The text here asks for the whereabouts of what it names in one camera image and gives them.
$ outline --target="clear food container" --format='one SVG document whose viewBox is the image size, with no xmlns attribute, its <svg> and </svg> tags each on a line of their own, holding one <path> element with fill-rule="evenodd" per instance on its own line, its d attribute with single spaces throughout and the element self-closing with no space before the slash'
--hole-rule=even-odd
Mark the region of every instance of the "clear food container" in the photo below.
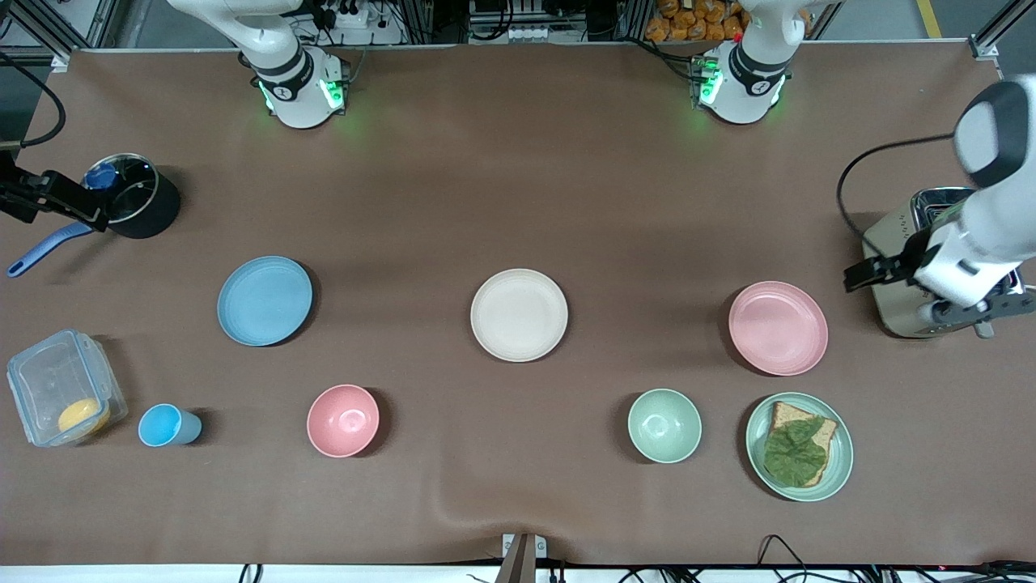
<svg viewBox="0 0 1036 583">
<path fill-rule="evenodd" d="M 100 345 L 62 330 L 10 359 L 7 383 L 25 437 L 38 447 L 78 443 L 126 414 Z"/>
</svg>

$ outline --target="pink plate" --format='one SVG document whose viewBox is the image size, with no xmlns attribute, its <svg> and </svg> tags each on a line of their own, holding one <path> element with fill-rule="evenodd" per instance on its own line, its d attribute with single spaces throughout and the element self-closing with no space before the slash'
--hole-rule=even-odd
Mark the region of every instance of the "pink plate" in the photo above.
<svg viewBox="0 0 1036 583">
<path fill-rule="evenodd" d="M 752 367 L 780 377 L 802 375 L 828 350 L 828 323 L 802 289 L 781 281 L 746 287 L 730 308 L 730 339 Z"/>
<path fill-rule="evenodd" d="M 364 450 L 378 431 L 378 404 L 367 389 L 339 385 L 320 393 L 306 418 L 306 433 L 317 451 L 348 458 Z"/>
</svg>

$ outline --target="green plate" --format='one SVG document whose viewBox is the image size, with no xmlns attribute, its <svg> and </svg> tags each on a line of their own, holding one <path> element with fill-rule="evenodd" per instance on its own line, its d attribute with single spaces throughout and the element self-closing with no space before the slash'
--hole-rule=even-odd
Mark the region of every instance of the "green plate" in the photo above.
<svg viewBox="0 0 1036 583">
<path fill-rule="evenodd" d="M 638 397 L 630 407 L 627 429 L 637 450 L 659 464 L 683 462 L 701 442 L 698 409 L 672 389 L 652 389 Z"/>
<path fill-rule="evenodd" d="M 838 422 L 838 429 L 835 430 L 835 436 L 831 440 L 828 467 L 824 470 L 824 475 L 821 476 L 821 483 L 812 488 L 781 486 L 762 467 L 767 436 L 770 435 L 770 426 L 773 424 L 774 404 L 778 401 Z M 748 460 L 752 463 L 752 468 L 756 474 L 759 474 L 762 482 L 777 494 L 799 502 L 819 502 L 834 496 L 845 486 L 845 483 L 848 482 L 848 475 L 853 473 L 853 440 L 848 437 L 845 422 L 826 403 L 804 393 L 779 393 L 767 398 L 760 403 L 752 412 L 751 417 L 748 418 L 745 447 L 748 449 Z"/>
</svg>

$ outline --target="cup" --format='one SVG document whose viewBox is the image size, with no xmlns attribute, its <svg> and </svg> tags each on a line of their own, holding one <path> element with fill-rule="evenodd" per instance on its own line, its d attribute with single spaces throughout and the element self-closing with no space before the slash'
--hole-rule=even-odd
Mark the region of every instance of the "cup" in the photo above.
<svg viewBox="0 0 1036 583">
<path fill-rule="evenodd" d="M 200 434 L 201 419 L 197 415 L 168 403 L 148 409 L 137 427 L 137 436 L 149 447 L 184 445 Z"/>
</svg>

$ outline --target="brown table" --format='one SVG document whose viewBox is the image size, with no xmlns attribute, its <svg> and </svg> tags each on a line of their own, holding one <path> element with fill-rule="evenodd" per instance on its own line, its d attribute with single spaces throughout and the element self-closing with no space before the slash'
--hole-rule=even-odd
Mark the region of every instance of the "brown table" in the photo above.
<svg viewBox="0 0 1036 583">
<path fill-rule="evenodd" d="M 348 114 L 306 132 L 265 115 L 232 54 L 78 54 L 52 76 L 68 125 L 25 167 L 78 175 L 137 151 L 185 205 L 161 236 L 79 238 L 0 281 L 0 357 L 76 328 L 100 340 L 131 407 L 103 438 L 48 450 L 3 398 L 0 561 L 455 561 L 521 530 L 584 563 L 751 562 L 770 532 L 817 563 L 1036 553 L 1036 320 L 998 323 L 992 342 L 886 337 L 869 294 L 842 291 L 861 251 L 833 199 L 865 148 L 951 129 L 991 64 L 962 43 L 804 47 L 777 109 L 738 127 L 692 111 L 637 48 L 367 61 Z M 848 204 L 869 223 L 962 180 L 947 143 L 880 154 Z M 4 257 L 63 222 L 5 221 Z M 270 253 L 312 269 L 315 318 L 283 346 L 241 347 L 217 295 Z M 556 279 L 571 309 L 562 345 L 530 365 L 495 361 L 468 328 L 478 286 L 514 266 Z M 828 354 L 805 376 L 730 357 L 726 305 L 765 279 L 827 314 Z M 338 383 L 383 408 L 361 459 L 307 441 L 311 402 Z M 660 386 L 704 420 L 674 466 L 646 464 L 625 432 L 634 397 Z M 852 431 L 852 479 L 822 503 L 775 497 L 743 454 L 753 404 L 786 390 Z M 203 409 L 200 445 L 138 442 L 162 402 Z"/>
</svg>

